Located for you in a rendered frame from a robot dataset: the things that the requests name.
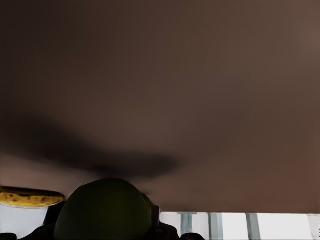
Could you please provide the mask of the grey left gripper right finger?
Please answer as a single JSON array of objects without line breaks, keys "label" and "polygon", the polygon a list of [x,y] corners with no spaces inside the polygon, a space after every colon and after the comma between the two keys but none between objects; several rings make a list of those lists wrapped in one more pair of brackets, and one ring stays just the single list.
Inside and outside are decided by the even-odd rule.
[{"label": "grey left gripper right finger", "polygon": [[160,207],[156,205],[151,206],[151,221],[153,225],[160,223]]}]

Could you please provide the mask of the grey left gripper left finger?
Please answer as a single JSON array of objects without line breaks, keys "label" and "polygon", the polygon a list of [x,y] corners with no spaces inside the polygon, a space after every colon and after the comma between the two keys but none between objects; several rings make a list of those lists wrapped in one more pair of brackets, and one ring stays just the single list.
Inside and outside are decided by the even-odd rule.
[{"label": "grey left gripper left finger", "polygon": [[58,204],[50,206],[47,210],[43,224],[44,225],[55,224],[59,218],[59,215],[60,215],[65,203],[66,203],[66,201],[64,200]]}]

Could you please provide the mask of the green apple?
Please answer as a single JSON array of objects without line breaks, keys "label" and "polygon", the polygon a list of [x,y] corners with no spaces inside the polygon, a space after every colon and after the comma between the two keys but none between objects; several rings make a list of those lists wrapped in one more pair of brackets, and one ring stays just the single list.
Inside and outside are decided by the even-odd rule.
[{"label": "green apple", "polygon": [[77,188],[57,219],[54,240],[140,240],[152,227],[141,192],[120,178]]}]

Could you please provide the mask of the yellow green fruit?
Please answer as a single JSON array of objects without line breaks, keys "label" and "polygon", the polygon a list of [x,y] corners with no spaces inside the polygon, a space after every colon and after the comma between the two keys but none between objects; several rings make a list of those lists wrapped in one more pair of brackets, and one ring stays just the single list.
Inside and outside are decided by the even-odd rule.
[{"label": "yellow green fruit", "polygon": [[153,209],[152,201],[150,200],[150,198],[146,194],[142,193],[141,195],[142,195],[143,199],[145,200],[146,205],[148,207],[148,210],[149,210],[149,212],[151,214],[152,213],[152,209]]}]

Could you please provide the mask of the yellow spotted banana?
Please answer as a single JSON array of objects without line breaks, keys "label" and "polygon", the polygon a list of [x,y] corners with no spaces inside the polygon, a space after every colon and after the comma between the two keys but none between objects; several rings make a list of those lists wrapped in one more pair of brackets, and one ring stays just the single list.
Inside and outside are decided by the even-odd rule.
[{"label": "yellow spotted banana", "polygon": [[59,192],[0,186],[0,203],[22,207],[50,207],[66,200]]}]

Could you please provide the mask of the silver frame post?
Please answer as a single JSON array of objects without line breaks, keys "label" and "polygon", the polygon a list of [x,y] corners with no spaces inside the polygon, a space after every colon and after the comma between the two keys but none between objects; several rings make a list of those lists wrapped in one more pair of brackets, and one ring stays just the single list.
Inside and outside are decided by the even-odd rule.
[{"label": "silver frame post", "polygon": [[249,240],[262,240],[257,213],[246,213],[247,232]]},{"label": "silver frame post", "polygon": [[223,240],[223,219],[221,213],[208,213],[208,230],[210,240]]},{"label": "silver frame post", "polygon": [[180,215],[180,233],[181,235],[193,232],[193,216],[197,212],[178,212]]}]

